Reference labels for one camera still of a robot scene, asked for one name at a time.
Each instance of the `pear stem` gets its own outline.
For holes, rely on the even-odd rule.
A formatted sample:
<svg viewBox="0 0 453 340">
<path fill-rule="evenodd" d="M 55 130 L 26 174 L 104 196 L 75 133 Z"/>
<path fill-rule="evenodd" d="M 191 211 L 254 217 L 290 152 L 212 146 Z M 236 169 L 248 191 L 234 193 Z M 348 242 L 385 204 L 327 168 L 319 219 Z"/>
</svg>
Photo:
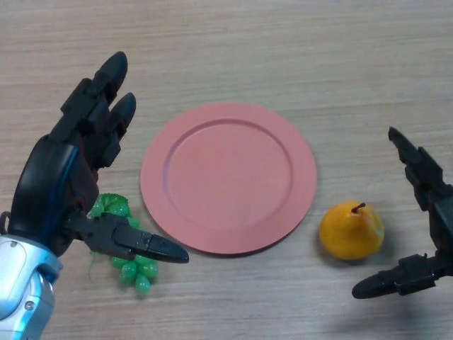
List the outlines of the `pear stem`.
<svg viewBox="0 0 453 340">
<path fill-rule="evenodd" d="M 360 208 L 363 208 L 364 206 L 366 206 L 365 203 L 360 203 L 357 207 L 351 209 L 351 212 L 352 212 L 353 214 L 357 214 L 357 212 L 359 211 L 359 209 L 360 209 Z"/>
</svg>

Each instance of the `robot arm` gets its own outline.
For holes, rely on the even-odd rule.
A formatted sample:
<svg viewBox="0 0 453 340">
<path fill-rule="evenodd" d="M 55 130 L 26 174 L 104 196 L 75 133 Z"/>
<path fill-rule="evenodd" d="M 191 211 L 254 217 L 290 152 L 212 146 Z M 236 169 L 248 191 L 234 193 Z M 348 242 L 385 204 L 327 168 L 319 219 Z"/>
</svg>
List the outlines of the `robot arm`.
<svg viewBox="0 0 453 340">
<path fill-rule="evenodd" d="M 389 139 L 406 165 L 406 178 L 412 184 L 420 209 L 430 216 L 430 236 L 437 251 L 400 259 L 398 266 L 380 271 L 359 282 L 352 295 L 357 299 L 398 293 L 407 295 L 435 287 L 443 276 L 453 276 L 453 187 L 443 180 L 443 170 L 422 147 L 415 148 L 397 129 Z"/>
<path fill-rule="evenodd" d="M 0 217 L 0 340 L 40 338 L 54 309 L 53 284 L 62 269 L 58 257 L 74 239 L 124 259 L 139 254 L 189 261 L 185 249 L 132 228 L 123 217 L 86 217 L 98 197 L 98 170 L 113 163 L 134 116 L 132 93 L 109 110 L 126 73 L 126 55 L 117 52 L 92 80 L 83 79 L 25 164 L 11 213 Z"/>
</svg>

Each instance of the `robotic hand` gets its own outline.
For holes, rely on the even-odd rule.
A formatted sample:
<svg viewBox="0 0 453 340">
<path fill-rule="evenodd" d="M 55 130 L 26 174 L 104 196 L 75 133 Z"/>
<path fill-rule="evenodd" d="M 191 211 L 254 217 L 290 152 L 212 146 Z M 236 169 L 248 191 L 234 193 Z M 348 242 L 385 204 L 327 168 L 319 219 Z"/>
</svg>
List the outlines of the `robotic hand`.
<svg viewBox="0 0 453 340">
<path fill-rule="evenodd" d="M 364 279 L 352 289 L 357 299 L 407 295 L 435 287 L 443 276 L 453 276 L 453 186 L 443 181 L 442 168 L 425 149 L 415 148 L 393 127 L 389 139 L 406 165 L 406 178 L 421 210 L 429 212 L 430 236 L 437 251 L 430 258 L 416 254 L 400 259 L 397 267 Z"/>
<path fill-rule="evenodd" d="M 0 340 L 40 338 L 54 309 L 53 285 L 62 269 L 58 257 L 73 239 L 124 259 L 139 254 L 189 261 L 185 249 L 132 228 L 123 217 L 86 217 L 98 197 L 98 170 L 113 163 L 134 116 L 132 93 L 109 110 L 126 72 L 126 55 L 118 52 L 93 80 L 80 82 L 63 104 L 62 118 L 32 150 L 11 213 L 1 214 Z"/>
</svg>

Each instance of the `pink plate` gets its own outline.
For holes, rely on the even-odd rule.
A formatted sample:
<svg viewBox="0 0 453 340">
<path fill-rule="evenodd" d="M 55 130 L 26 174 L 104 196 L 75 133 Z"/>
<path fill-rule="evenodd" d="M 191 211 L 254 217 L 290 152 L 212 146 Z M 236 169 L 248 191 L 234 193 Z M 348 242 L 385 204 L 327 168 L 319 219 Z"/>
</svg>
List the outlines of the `pink plate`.
<svg viewBox="0 0 453 340">
<path fill-rule="evenodd" d="M 151 216 L 213 254 L 266 248 L 304 218 L 316 192 L 309 145 L 277 113 L 244 103 L 195 108 L 153 140 L 141 172 Z"/>
</svg>

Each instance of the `wooden table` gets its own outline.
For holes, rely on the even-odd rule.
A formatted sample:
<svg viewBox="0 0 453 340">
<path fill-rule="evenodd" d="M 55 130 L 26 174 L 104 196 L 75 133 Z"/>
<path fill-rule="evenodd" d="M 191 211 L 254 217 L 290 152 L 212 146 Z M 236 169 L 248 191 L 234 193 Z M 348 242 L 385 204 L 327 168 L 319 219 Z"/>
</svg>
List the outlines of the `wooden table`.
<svg viewBox="0 0 453 340">
<path fill-rule="evenodd" d="M 453 179 L 453 3 L 307 0 L 3 0 L 0 11 L 0 208 L 8 210 L 36 140 L 82 77 L 124 50 L 122 92 L 137 113 L 102 192 L 142 203 L 139 170 L 153 136 L 204 103 L 267 106 L 311 143 L 312 209 L 282 243 L 243 259 L 195 252 L 162 264 L 138 301 L 107 259 L 79 242 L 62 256 L 57 306 L 43 339 L 451 339 L 452 279 L 401 298 L 353 300 L 359 279 L 435 250 L 389 125 L 425 146 Z M 361 266 L 316 246 L 319 221 L 346 199 L 385 221 L 382 251 Z"/>
</svg>

